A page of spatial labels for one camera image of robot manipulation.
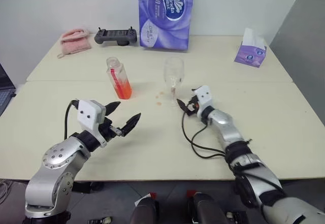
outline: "laptop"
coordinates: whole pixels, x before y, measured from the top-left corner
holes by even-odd
[[[9,104],[12,97],[16,96],[16,88],[5,69],[0,64],[0,116]]]

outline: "floor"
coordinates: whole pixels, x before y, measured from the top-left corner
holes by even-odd
[[[325,180],[299,180],[283,183],[285,191],[325,209]],[[0,205],[0,223],[16,224],[24,219],[26,185],[15,182],[10,195]],[[210,194],[223,210],[246,210],[251,224],[265,224],[261,215],[242,205],[233,191],[231,181],[147,181],[107,182],[101,191],[90,194],[73,193],[68,210],[68,224],[87,223],[89,219],[112,216],[114,224],[129,223],[134,202],[148,192],[157,193],[160,203],[159,223],[189,223],[186,215],[186,191],[197,190]]]

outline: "white wall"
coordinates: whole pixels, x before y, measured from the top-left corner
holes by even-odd
[[[249,26],[270,43],[294,1],[194,0],[191,34],[242,35]],[[66,30],[130,25],[139,29],[138,0],[0,0],[0,62],[23,83]]]

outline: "pink towel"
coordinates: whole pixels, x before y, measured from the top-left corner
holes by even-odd
[[[60,40],[62,53],[57,55],[57,58],[90,49],[91,46],[87,40],[88,35],[89,31],[82,28],[73,29],[63,34]]]

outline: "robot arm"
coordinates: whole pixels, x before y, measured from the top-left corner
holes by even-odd
[[[251,152],[232,117],[213,108],[208,86],[194,90],[194,94],[189,102],[193,105],[192,111],[181,101],[178,103],[188,115],[196,113],[204,124],[210,123],[217,130],[225,160],[235,175],[236,188],[247,207],[258,208],[270,224],[325,223],[325,213],[285,194],[274,173]]]
[[[120,102],[102,106],[96,101],[77,101],[78,121],[82,133],[74,133],[52,146],[42,157],[42,164],[26,188],[26,223],[65,223],[74,179],[91,152],[105,147],[115,136],[126,136],[137,124],[141,114],[133,116],[123,128],[115,128],[105,116]]]

